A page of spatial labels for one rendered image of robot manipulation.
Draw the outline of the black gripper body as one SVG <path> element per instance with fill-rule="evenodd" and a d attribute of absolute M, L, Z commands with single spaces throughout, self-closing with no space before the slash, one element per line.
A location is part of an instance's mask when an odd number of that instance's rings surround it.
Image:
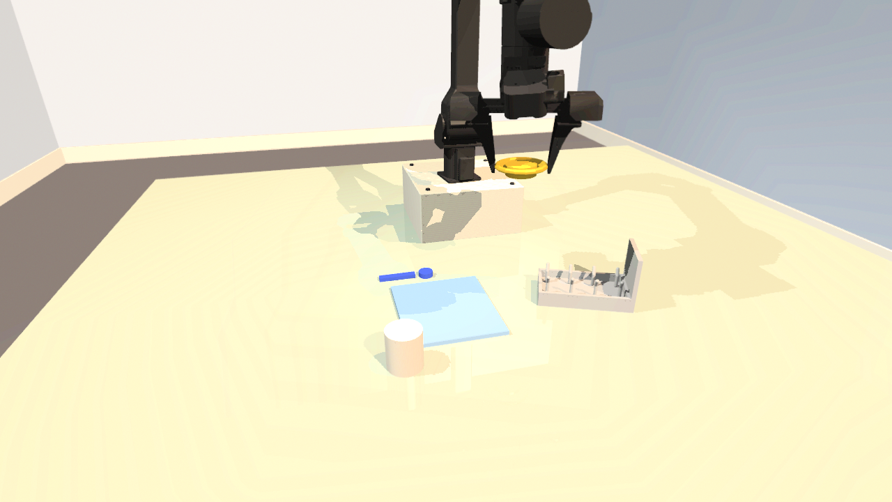
<path fill-rule="evenodd" d="M 502 47 L 501 77 L 504 66 L 517 70 L 532 70 L 545 66 L 548 71 L 549 48 Z M 548 104 L 547 114 L 557 114 L 562 123 L 602 121 L 604 101 L 592 91 L 568 91 L 562 104 Z M 500 98 L 482 98 L 481 92 L 455 92 L 447 100 L 447 120 L 466 123 L 486 123 L 489 112 L 505 112 Z"/>

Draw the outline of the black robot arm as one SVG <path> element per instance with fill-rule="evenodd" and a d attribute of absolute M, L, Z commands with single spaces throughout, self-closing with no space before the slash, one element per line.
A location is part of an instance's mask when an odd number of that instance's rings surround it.
<path fill-rule="evenodd" d="M 442 99 L 434 128 L 434 142 L 444 147 L 444 171 L 437 172 L 448 183 L 480 181 L 475 174 L 475 147 L 482 146 L 474 128 L 466 121 L 447 120 L 447 100 L 455 92 L 478 89 L 481 0 L 452 0 L 450 25 L 450 88 Z M 500 0 L 503 47 L 577 47 L 592 26 L 588 0 Z M 504 102 L 503 102 L 504 95 Z M 505 117 L 541 118 L 548 104 L 564 102 L 564 70 L 533 66 L 517 70 L 504 66 L 500 79 L 500 104 Z M 445 137 L 445 139 L 444 139 Z"/>

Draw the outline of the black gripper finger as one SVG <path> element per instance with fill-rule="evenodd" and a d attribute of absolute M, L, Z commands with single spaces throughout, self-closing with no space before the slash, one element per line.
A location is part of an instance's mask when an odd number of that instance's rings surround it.
<path fill-rule="evenodd" d="M 488 116 L 486 123 L 466 123 L 466 127 L 474 128 L 475 132 L 480 137 L 482 147 L 484 147 L 484 151 L 486 153 L 487 160 L 489 162 L 489 167 L 491 169 L 491 173 L 495 173 L 495 149 L 494 149 L 494 141 L 493 141 L 493 119 L 491 115 Z"/>
<path fill-rule="evenodd" d="M 564 141 L 566 141 L 567 136 L 571 132 L 571 129 L 580 127 L 582 127 L 581 122 L 562 123 L 559 116 L 555 117 L 553 133 L 551 137 L 551 145 L 549 146 L 547 174 L 551 174 L 552 169 L 554 168 L 555 160 L 557 160 L 557 157 L 560 154 L 560 149 Z"/>

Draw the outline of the beige dish rack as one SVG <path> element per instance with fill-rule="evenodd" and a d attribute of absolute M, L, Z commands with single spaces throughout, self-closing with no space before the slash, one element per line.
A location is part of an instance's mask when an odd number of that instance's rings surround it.
<path fill-rule="evenodd" d="M 554 306 L 580 310 L 631 312 L 638 293 L 643 258 L 633 238 L 629 238 L 624 271 L 615 273 L 539 269 L 538 306 Z"/>

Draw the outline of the white cylinder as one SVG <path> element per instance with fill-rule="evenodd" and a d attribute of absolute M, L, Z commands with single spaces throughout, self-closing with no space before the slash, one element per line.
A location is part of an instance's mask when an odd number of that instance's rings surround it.
<path fill-rule="evenodd" d="M 422 325 L 412 319 L 398 319 L 383 329 L 386 368 L 394 377 L 408 378 L 424 368 Z"/>

